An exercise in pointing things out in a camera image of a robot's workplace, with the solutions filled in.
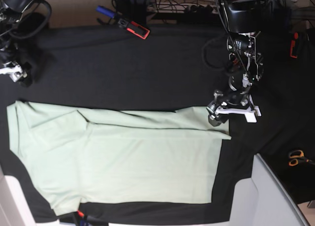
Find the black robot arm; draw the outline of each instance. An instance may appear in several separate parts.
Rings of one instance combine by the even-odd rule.
[[[22,15],[34,3],[47,8],[46,18],[33,32],[20,34],[17,28],[29,16],[22,18]],[[0,74],[9,75],[13,82],[22,86],[32,84],[31,65],[21,63],[18,41],[30,38],[43,29],[51,13],[51,6],[45,0],[0,0]]]
[[[229,114],[243,114],[250,123],[257,122],[256,117],[261,116],[250,94],[252,85],[263,74],[263,56],[256,47],[256,39],[260,34],[260,1],[216,1],[228,37],[229,63],[224,69],[229,81],[224,92],[215,90],[214,100],[207,107],[209,122],[213,126],[225,123]]]

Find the light green shirt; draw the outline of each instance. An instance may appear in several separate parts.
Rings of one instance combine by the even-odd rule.
[[[113,111],[17,101],[10,149],[57,215],[80,203],[210,203],[228,123],[205,107]]]

